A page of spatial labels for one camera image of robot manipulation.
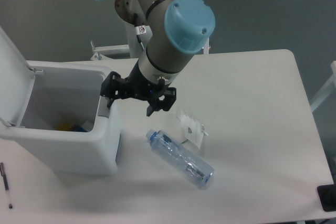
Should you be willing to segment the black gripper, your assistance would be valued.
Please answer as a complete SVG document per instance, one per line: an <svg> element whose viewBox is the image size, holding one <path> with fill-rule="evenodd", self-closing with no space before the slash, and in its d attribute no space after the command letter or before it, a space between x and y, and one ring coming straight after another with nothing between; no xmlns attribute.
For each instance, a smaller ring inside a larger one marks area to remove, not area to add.
<svg viewBox="0 0 336 224"><path fill-rule="evenodd" d="M148 101L146 115L151 116L160 110L169 111L177 99L176 92L174 87L167 88L165 81L149 81L137 62L127 78L115 71L110 72L101 85L100 95L108 100L107 108L111 108L115 100L134 98L135 94L137 99Z"/></svg>

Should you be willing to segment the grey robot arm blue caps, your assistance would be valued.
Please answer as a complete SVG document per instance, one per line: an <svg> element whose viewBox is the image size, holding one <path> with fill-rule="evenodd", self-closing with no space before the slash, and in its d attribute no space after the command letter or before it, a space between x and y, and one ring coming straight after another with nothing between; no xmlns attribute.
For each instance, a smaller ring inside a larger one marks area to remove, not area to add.
<svg viewBox="0 0 336 224"><path fill-rule="evenodd" d="M110 108L118 99L148 102L147 115L168 111L177 98L173 80L206 44L215 15L204 0L137 0L152 37L126 78L111 72L100 94Z"/></svg>

